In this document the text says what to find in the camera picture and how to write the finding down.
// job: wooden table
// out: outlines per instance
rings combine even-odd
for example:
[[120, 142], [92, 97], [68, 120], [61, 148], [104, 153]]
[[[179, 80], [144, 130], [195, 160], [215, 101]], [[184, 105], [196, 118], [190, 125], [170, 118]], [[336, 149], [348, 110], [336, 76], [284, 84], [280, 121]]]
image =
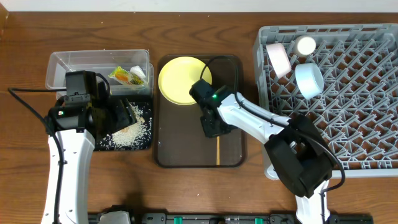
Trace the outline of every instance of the wooden table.
[[[38, 223], [42, 218], [47, 136], [6, 89], [43, 89], [52, 52], [148, 49], [155, 67], [167, 54], [235, 54], [244, 65], [245, 96], [256, 102], [252, 45], [260, 27], [388, 22], [398, 22], [398, 14], [10, 13], [0, 46], [0, 222]], [[51, 93], [21, 95], [41, 114], [55, 103]], [[259, 142], [248, 136], [247, 149], [246, 162], [236, 169], [162, 169], [151, 150], [96, 152], [88, 210], [127, 204], [136, 213], [295, 212], [294, 196], [264, 176]], [[335, 213], [368, 213], [378, 224], [396, 223], [397, 186], [395, 178], [349, 179], [328, 194], [328, 207]]]

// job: yellow plate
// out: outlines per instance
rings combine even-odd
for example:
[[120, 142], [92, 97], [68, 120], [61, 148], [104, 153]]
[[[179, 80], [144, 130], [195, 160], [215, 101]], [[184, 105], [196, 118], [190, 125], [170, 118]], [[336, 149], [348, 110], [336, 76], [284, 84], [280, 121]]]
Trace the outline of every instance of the yellow plate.
[[[192, 85], [200, 78], [205, 63], [193, 57], [179, 57], [169, 61], [160, 71], [159, 89], [170, 102], [192, 105], [195, 100], [189, 95]], [[203, 79], [211, 84], [211, 73], [206, 68]]]

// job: black tray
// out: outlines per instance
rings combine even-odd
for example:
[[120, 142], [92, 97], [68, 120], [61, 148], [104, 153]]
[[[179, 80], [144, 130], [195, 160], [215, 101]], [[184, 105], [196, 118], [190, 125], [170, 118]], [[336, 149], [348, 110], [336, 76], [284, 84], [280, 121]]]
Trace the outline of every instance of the black tray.
[[[167, 62], [183, 56], [195, 57], [206, 63], [218, 55], [167, 55], [158, 64], [157, 77]], [[237, 57], [231, 57], [239, 67], [239, 86], [242, 86], [242, 63]], [[209, 69], [213, 78], [212, 86], [215, 89], [223, 85], [233, 87], [234, 67], [227, 59], [220, 58], [213, 61]], [[202, 116], [200, 107], [197, 104], [180, 106], [171, 103], [163, 97], [157, 84], [156, 87], [155, 117], [157, 122], [154, 130], [153, 155], [158, 165], [166, 168], [237, 167], [243, 163], [246, 158], [246, 149], [244, 133], [240, 129], [220, 136], [220, 164], [217, 165], [217, 139], [205, 137], [200, 123]]]

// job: food package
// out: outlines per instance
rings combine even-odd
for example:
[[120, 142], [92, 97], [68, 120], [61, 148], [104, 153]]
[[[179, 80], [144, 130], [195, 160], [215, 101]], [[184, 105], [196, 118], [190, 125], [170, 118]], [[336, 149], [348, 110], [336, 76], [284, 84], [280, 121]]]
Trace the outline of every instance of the food package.
[[117, 66], [109, 77], [115, 79], [122, 85], [142, 85], [145, 80], [145, 75], [144, 79], [141, 79], [136, 73], [128, 72], [120, 66]]
[[140, 66], [137, 65], [137, 66], [130, 68], [130, 73], [137, 75], [142, 81], [145, 81], [146, 76]]

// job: plastic dish rack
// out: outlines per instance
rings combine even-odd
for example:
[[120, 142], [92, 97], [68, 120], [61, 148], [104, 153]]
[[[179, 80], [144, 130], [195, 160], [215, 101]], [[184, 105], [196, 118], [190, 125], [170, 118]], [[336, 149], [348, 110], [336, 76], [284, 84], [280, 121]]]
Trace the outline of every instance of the plastic dish rack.
[[[294, 40], [309, 35], [317, 49], [305, 58], [292, 53]], [[280, 115], [308, 116], [348, 177], [398, 175], [397, 24], [262, 27], [253, 47], [260, 106]], [[292, 71], [278, 79], [265, 46], [281, 43]], [[306, 100], [295, 82], [301, 63], [319, 66], [325, 88]], [[269, 158], [264, 172], [277, 179]], [[338, 170], [333, 177], [340, 177]]]

